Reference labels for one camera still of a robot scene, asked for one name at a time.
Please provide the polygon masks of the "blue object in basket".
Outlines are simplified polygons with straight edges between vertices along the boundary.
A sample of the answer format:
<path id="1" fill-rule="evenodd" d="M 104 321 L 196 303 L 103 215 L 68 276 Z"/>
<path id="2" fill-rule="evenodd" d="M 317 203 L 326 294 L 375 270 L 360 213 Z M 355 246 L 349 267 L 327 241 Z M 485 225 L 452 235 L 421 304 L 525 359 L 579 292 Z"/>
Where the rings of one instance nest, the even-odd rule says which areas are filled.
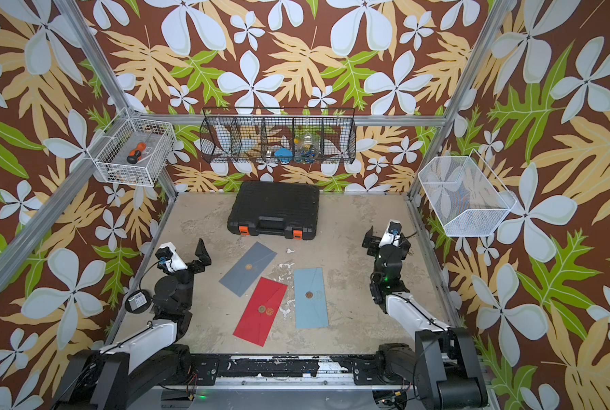
<path id="1" fill-rule="evenodd" d="M 274 152 L 274 158 L 281 164 L 289 164 L 293 159 L 293 152 L 287 148 L 280 148 Z"/>

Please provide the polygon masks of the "light blue envelope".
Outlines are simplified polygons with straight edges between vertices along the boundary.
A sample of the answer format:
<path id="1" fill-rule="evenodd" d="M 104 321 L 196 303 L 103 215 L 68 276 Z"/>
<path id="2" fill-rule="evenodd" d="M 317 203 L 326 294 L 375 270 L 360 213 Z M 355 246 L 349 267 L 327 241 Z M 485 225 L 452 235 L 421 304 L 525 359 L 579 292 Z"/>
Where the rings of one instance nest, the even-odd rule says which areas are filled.
<path id="1" fill-rule="evenodd" d="M 296 328 L 329 326 L 327 299 L 321 268 L 298 269 L 294 273 Z"/>

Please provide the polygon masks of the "white mesh basket right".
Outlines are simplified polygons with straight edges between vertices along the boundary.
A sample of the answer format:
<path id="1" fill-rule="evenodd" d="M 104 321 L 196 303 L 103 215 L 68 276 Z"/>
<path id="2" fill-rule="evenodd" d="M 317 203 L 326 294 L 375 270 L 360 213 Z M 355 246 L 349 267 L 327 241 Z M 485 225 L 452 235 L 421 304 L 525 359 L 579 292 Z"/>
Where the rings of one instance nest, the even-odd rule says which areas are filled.
<path id="1" fill-rule="evenodd" d="M 470 155 L 436 156 L 418 177 L 447 237 L 488 237 L 517 203 L 476 150 Z"/>

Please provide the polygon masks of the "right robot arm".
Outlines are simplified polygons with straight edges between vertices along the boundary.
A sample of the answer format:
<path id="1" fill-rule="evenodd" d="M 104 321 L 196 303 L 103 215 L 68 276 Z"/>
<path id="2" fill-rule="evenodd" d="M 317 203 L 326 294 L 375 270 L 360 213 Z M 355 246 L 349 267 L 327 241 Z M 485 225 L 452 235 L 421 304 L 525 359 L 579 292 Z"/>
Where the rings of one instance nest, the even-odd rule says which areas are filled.
<path id="1" fill-rule="evenodd" d="M 380 376 L 414 387 L 414 398 L 426 409 L 479 409 L 489 395 L 470 332 L 428 312 L 402 281 L 402 265 L 411 244 L 402 224 L 390 220 L 381 236 L 369 229 L 361 246 L 373 258 L 369 290 L 373 302 L 414 339 L 385 343 L 377 352 Z"/>

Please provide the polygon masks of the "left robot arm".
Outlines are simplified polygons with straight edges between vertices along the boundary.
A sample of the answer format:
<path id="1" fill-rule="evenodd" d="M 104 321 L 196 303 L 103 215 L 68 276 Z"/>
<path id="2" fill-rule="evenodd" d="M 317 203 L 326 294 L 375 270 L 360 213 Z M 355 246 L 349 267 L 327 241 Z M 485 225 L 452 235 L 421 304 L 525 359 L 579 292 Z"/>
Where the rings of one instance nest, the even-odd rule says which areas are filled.
<path id="1" fill-rule="evenodd" d="M 152 320 L 122 341 L 73 356 L 52 408 L 127 409 L 165 380 L 190 374 L 191 353 L 179 341 L 192 320 L 194 278 L 212 260 L 202 240 L 194 261 L 184 262 L 172 243 L 161 244 L 156 259 L 164 275 L 154 290 L 138 288 L 125 301 L 127 312 L 151 310 Z"/>

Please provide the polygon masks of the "black round tape measure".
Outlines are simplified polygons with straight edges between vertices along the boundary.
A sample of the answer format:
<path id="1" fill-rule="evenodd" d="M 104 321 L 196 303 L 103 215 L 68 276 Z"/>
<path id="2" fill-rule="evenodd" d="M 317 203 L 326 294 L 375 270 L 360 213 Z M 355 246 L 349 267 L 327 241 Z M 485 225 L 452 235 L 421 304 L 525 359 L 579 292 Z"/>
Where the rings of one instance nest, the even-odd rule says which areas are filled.
<path id="1" fill-rule="evenodd" d="M 152 305 L 152 295 L 148 290 L 135 290 L 127 296 L 124 308 L 129 314 L 142 314 Z"/>

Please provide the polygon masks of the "clear jar in basket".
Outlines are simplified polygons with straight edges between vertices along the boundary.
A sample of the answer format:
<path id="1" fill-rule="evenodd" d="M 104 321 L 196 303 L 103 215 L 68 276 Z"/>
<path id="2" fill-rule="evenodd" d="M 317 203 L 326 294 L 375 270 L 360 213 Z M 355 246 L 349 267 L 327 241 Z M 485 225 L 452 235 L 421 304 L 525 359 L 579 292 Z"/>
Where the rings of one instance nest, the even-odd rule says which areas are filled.
<path id="1" fill-rule="evenodd" d="M 303 164 L 314 163 L 319 155 L 319 145 L 316 138 L 312 134 L 306 133 L 296 137 L 294 141 L 296 145 L 295 161 Z"/>

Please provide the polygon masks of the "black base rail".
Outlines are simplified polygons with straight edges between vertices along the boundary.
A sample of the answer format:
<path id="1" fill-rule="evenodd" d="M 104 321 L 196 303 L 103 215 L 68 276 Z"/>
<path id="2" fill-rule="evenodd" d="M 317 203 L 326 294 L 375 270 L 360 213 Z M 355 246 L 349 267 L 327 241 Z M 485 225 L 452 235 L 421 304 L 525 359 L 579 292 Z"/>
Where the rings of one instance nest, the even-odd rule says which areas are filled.
<path id="1" fill-rule="evenodd" d="M 377 354 L 223 355 L 192 354 L 186 373 L 197 387 L 351 388 L 396 390 L 412 376 L 387 369 Z"/>

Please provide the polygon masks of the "orange black screwdriver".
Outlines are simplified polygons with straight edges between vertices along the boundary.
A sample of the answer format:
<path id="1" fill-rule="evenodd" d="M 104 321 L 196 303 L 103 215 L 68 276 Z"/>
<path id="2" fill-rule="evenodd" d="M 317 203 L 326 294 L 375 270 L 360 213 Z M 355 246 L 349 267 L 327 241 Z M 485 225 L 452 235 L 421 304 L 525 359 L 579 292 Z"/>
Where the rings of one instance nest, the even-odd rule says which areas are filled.
<path id="1" fill-rule="evenodd" d="M 127 163 L 137 164 L 146 149 L 146 143 L 138 143 L 137 146 L 128 154 Z"/>

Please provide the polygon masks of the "red envelope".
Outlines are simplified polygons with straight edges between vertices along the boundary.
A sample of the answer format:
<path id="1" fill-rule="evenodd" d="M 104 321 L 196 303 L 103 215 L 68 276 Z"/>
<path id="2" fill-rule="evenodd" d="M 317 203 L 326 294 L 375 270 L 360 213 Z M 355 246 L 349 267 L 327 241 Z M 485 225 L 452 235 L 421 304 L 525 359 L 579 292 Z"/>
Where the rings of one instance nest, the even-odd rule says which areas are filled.
<path id="1" fill-rule="evenodd" d="M 263 347 L 272 329 L 288 286 L 260 278 L 233 336 Z"/>

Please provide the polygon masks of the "grey envelope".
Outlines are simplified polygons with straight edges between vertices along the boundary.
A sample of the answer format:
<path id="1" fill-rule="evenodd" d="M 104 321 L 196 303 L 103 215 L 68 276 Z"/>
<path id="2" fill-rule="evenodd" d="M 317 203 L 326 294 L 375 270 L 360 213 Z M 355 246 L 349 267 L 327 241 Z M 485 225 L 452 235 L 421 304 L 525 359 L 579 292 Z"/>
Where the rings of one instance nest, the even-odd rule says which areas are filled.
<path id="1" fill-rule="evenodd" d="M 274 260 L 277 253 L 267 246 L 255 243 L 220 279 L 220 284 L 242 297 Z"/>

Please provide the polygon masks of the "black tool case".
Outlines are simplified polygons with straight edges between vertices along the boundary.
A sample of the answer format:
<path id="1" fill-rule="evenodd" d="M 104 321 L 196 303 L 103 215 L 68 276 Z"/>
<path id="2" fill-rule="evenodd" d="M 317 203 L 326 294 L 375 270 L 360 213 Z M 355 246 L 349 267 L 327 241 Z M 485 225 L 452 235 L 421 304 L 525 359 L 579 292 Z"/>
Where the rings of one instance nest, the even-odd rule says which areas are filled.
<path id="1" fill-rule="evenodd" d="M 312 240 L 316 236 L 320 190 L 310 184 L 245 181 L 226 227 L 243 236 L 274 235 Z"/>

